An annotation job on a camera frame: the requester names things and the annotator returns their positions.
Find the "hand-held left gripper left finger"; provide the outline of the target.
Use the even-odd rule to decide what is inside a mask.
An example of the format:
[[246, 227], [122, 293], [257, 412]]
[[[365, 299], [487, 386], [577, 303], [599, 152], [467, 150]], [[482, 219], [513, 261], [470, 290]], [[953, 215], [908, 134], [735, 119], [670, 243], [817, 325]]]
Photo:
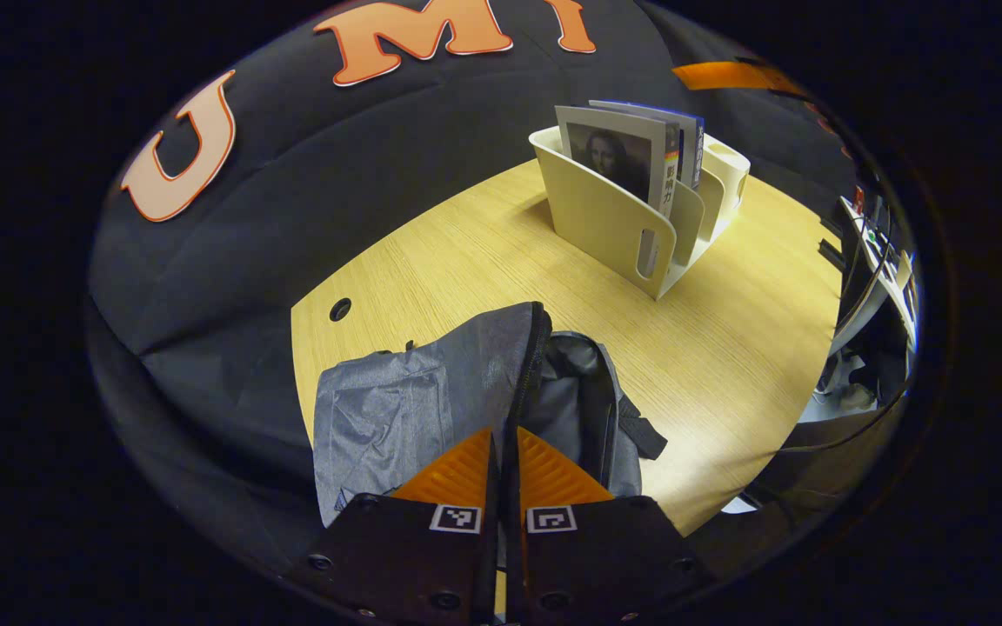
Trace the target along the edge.
[[488, 429], [390, 494], [357, 494], [289, 582], [360, 623], [492, 623], [498, 461]]

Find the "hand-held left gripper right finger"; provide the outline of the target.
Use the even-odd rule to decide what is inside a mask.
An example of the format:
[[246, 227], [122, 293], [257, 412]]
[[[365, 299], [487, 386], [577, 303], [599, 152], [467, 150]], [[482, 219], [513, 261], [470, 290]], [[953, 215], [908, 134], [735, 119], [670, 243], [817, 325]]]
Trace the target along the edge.
[[508, 623], [660, 623], [715, 583], [655, 499], [610, 494], [525, 428], [504, 478]]

